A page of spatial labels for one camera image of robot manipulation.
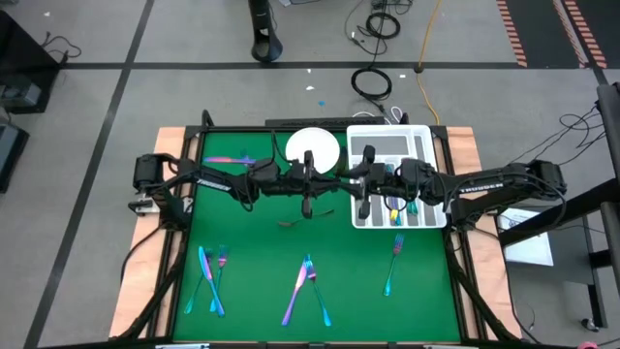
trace white paper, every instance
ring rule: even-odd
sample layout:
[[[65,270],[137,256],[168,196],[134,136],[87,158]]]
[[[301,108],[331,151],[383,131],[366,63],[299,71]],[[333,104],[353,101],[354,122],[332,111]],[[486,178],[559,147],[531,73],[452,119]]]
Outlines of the white paper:
[[[500,215],[498,226],[501,230],[507,230],[537,214],[539,213],[525,209],[509,208]],[[549,245],[549,236],[546,232],[510,245],[504,249],[504,252],[506,260],[509,262],[553,267],[551,246]]]

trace iridescent knife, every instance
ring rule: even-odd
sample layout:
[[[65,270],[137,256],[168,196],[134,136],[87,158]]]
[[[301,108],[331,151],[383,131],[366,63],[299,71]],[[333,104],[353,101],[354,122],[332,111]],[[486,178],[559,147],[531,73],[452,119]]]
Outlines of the iridescent knife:
[[[199,247],[199,255],[201,260],[202,273],[204,274],[204,278],[206,278],[206,281],[208,281],[209,285],[211,286],[211,292],[213,292],[213,299],[215,300],[215,303],[217,305],[217,314],[218,316],[222,317],[224,316],[224,307],[220,302],[220,298],[217,296],[217,290],[215,289],[215,285],[213,284],[213,275],[211,274],[209,262],[206,260],[206,255],[204,254],[204,249],[202,248],[202,246]]]
[[[208,261],[211,258],[211,250],[207,248],[204,255],[206,256],[206,260]],[[200,250],[199,250],[198,259],[199,260],[201,259]],[[190,298],[190,300],[187,302],[187,305],[185,306],[185,314],[189,314],[192,312],[192,309],[194,308],[194,301],[196,300],[196,295],[198,294],[198,290],[201,287],[201,283],[203,279],[204,279],[204,275],[202,275],[202,270],[201,270],[201,278],[198,280],[198,283],[196,284],[196,288],[194,289],[192,298]]]
[[[294,285],[293,296],[291,297],[291,301],[289,302],[289,308],[287,308],[287,312],[284,314],[284,319],[282,319],[282,326],[289,325],[289,320],[291,320],[291,313],[293,312],[293,305],[295,304],[295,297],[297,297],[297,292],[301,286],[303,286],[303,281],[306,279],[306,267],[303,263],[301,263],[301,269],[299,269],[299,275],[297,276],[297,282]]]

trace small white object on floor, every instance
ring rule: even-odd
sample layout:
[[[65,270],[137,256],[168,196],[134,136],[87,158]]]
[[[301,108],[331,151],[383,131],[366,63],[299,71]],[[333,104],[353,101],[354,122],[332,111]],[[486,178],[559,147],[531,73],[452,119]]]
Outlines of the small white object on floor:
[[[286,157],[289,160],[297,159],[303,164],[306,150],[312,151],[314,168],[319,174],[324,174],[336,166],[340,157],[338,140],[318,127],[307,127],[293,133],[287,142]]]
[[[530,210],[509,208],[500,215],[498,226],[502,230],[507,230],[518,224],[517,222],[523,222],[538,214],[538,212]],[[546,232],[510,245],[504,249],[504,252],[508,262],[553,267],[551,246],[549,245],[549,236]]]

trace wooden table frame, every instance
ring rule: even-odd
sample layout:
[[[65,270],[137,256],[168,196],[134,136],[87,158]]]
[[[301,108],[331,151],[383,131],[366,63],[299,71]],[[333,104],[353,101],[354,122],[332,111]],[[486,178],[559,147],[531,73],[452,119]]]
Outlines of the wooden table frame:
[[[165,152],[175,157],[181,157],[185,153],[188,158],[196,160],[197,150],[202,149],[200,137],[192,137],[186,140],[186,135],[200,128],[193,128],[190,131],[184,127],[166,127],[159,130],[154,152]],[[470,127],[438,127],[435,129],[437,135],[444,133],[443,136],[435,139],[435,148],[438,167],[441,172],[454,172],[456,175],[480,171],[481,163],[478,155],[474,133]],[[444,149],[443,144],[448,144],[448,149]],[[170,178],[172,173],[168,168],[164,168],[164,178]],[[180,195],[191,193],[192,187],[185,185],[181,189]],[[482,193],[468,194],[469,198],[482,195]],[[143,239],[148,233],[152,232],[159,225],[157,214],[148,214],[139,217],[132,246]],[[487,232],[496,233],[495,223],[490,216],[480,219],[477,227]],[[506,329],[517,337],[520,337],[519,326],[512,314],[512,301],[508,286],[508,275],[506,265],[499,241],[496,238],[472,232],[464,235],[465,243],[469,248],[461,248],[456,253],[459,264],[464,267],[467,273],[474,278],[478,291],[484,301],[488,304],[495,316],[504,324]],[[174,261],[181,239],[180,232],[161,232],[155,234],[138,249],[129,260],[125,278],[121,285],[116,310],[111,323],[109,335],[117,336],[123,333],[140,314],[146,303],[155,291],[158,279],[161,281],[165,271],[167,271]],[[460,241],[456,234],[452,234],[454,245],[458,246]],[[168,261],[164,268],[162,261]],[[453,285],[453,288],[460,289],[460,295],[455,295],[462,304],[461,336],[463,332],[469,338],[494,339],[493,333],[484,328],[483,321],[473,307],[469,296],[465,293],[462,286]],[[174,301],[172,300],[173,287],[160,303],[158,311],[155,313],[158,320],[156,326],[149,326],[140,337],[144,336],[164,336],[171,332],[170,315],[176,312]]]

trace black floor stripe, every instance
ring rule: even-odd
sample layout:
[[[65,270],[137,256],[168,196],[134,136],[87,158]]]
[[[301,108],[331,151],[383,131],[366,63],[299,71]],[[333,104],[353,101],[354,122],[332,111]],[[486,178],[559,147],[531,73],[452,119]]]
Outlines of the black floor stripe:
[[[506,0],[528,68],[579,68],[553,0]]]
[[[381,69],[413,69],[418,62],[376,62]],[[358,69],[367,67],[368,62],[136,62],[129,65],[132,70],[257,70],[257,69]],[[120,70],[125,63],[67,63],[66,70]],[[426,62],[424,69],[523,69],[511,62]]]
[[[76,239],[76,234],[78,233],[79,221],[84,214],[84,208],[86,207],[88,196],[90,195],[93,182],[95,181],[95,176],[97,175],[97,171],[104,154],[106,143],[108,142],[109,132],[112,128],[112,124],[114,123],[118,106],[123,97],[123,92],[125,91],[125,86],[127,85],[127,80],[131,73],[131,63],[136,59],[136,55],[138,54],[140,41],[142,39],[142,35],[144,34],[144,29],[146,28],[146,22],[148,21],[153,8],[153,2],[154,0],[147,0],[144,4],[144,9],[142,10],[142,15],[139,19],[138,28],[134,34],[134,39],[127,54],[127,59],[125,61],[126,66],[122,70],[116,88],[112,94],[108,112],[106,113],[106,119],[104,120],[99,132],[97,142],[95,143],[93,154],[90,158],[90,162],[88,163],[88,168],[86,169],[86,175],[84,176],[84,180],[77,194],[76,204],[71,212],[71,217],[69,218],[69,223],[67,224],[67,229],[65,230],[65,235],[60,243],[60,248],[58,249],[58,254],[56,255],[56,259],[54,260],[54,264],[51,268],[49,278],[47,279],[47,284],[43,295],[39,301],[37,312],[35,313],[34,320],[32,321],[32,325],[30,326],[30,330],[26,336],[24,348],[36,348],[39,345],[39,340],[41,339],[41,334],[45,327],[47,316],[49,315],[56,292],[58,291],[62,274],[67,266],[71,247],[73,246],[74,240]]]
[[[620,68],[620,1],[576,0],[592,35],[607,62],[607,68]]]

